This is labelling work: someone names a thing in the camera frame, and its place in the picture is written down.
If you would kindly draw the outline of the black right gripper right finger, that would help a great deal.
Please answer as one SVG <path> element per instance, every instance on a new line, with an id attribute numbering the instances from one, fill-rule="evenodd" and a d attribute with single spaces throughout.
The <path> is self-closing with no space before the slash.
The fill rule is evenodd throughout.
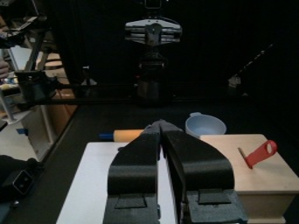
<path id="1" fill-rule="evenodd" d="M 247 224 L 229 160 L 169 122 L 159 126 L 177 224 Z"/>

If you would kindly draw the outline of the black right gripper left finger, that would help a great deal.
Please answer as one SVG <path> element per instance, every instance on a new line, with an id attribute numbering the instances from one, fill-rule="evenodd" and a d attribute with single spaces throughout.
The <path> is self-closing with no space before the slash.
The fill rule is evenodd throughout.
<path id="1" fill-rule="evenodd" d="M 153 122 L 120 149 L 108 167 L 102 224 L 160 224 L 159 156 L 160 123 Z"/>

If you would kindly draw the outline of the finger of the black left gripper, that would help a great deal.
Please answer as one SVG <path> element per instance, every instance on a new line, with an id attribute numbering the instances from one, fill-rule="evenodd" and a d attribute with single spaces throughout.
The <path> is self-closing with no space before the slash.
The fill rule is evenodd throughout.
<path id="1" fill-rule="evenodd" d="M 160 45 L 160 36 L 161 36 L 163 27 L 160 24 L 153 24 L 153 45 Z"/>
<path id="2" fill-rule="evenodd" d="M 145 43 L 152 46 L 155 43 L 155 30 L 153 27 L 151 25 L 147 25 L 144 27 L 144 31 L 145 31 Z"/>

